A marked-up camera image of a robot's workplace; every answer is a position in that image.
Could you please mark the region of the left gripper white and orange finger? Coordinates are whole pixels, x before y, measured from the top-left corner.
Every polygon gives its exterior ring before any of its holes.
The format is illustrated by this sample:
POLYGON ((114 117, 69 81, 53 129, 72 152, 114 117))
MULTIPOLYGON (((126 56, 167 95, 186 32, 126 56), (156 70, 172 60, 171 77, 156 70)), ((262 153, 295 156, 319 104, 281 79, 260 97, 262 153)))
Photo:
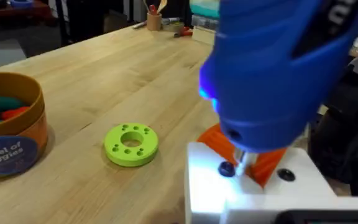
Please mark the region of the left gripper white and orange finger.
POLYGON ((242 177, 235 176, 234 146, 219 124, 207 129, 186 148, 185 222, 219 223, 227 199, 261 194, 264 179, 255 164, 242 177))

